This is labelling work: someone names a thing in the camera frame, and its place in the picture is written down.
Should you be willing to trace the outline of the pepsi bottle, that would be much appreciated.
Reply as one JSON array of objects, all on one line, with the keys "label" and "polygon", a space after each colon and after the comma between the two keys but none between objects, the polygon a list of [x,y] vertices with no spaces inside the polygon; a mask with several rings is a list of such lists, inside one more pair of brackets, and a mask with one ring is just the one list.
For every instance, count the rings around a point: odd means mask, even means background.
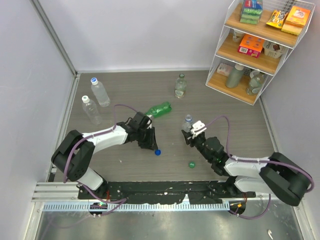
[{"label": "pepsi bottle", "polygon": [[193,123],[194,123],[193,117],[190,114],[187,114],[182,124],[182,130],[188,133],[192,128]]}]

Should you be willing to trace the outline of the clear plastic bottle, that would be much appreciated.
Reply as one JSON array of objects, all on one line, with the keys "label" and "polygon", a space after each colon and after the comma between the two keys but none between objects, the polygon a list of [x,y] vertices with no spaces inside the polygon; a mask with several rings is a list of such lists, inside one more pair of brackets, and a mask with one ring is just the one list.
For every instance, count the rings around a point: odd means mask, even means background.
[{"label": "clear plastic bottle", "polygon": [[82,108],[92,124],[99,125],[102,123],[102,116],[98,111],[96,103],[92,99],[90,99],[88,103],[82,103]]}]

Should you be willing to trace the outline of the white bottle cap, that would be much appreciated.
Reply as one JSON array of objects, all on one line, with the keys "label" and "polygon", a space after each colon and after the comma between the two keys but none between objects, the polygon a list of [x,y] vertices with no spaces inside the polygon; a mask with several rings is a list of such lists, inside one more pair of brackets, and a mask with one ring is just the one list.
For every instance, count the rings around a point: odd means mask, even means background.
[{"label": "white bottle cap", "polygon": [[90,98],[87,95],[82,96],[81,100],[85,104],[90,102]]}]

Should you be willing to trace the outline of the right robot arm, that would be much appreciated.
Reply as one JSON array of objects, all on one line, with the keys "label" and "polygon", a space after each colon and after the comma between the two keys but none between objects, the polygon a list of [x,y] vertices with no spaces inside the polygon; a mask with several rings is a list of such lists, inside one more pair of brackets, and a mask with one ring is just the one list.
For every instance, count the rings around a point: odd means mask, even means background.
[{"label": "right robot arm", "polygon": [[193,136],[182,131],[185,142],[195,147],[219,176],[228,177],[226,193],[233,198],[246,192],[275,195],[290,206],[298,206],[313,186],[312,177],[280,152],[270,157],[240,158],[228,155],[217,137],[202,132]]}]

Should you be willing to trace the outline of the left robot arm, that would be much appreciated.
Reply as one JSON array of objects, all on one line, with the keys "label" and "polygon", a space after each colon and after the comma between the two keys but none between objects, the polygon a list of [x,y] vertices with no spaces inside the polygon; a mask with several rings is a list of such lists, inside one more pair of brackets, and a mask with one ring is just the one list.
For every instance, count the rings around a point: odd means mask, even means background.
[{"label": "left robot arm", "polygon": [[82,184],[95,199],[102,199],[107,196],[108,184],[89,167],[92,156],[109,147],[135,141],[141,149],[158,150],[152,120],[142,112],[104,130],[92,133],[70,131],[53,153],[51,162],[68,180]]}]

